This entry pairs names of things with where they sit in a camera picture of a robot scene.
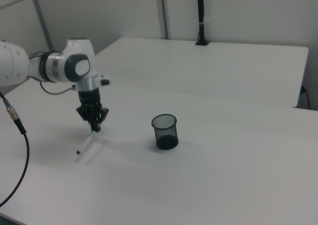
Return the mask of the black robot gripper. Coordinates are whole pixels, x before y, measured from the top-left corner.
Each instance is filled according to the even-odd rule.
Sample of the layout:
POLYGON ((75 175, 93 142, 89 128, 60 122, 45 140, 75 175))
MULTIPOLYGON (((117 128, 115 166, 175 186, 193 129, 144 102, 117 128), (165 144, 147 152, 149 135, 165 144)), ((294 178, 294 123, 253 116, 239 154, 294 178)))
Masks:
POLYGON ((92 131, 99 132, 101 124, 109 112, 108 108, 101 107, 99 88, 91 91, 78 91, 78 96, 80 107, 76 111, 84 121, 89 123, 92 131))

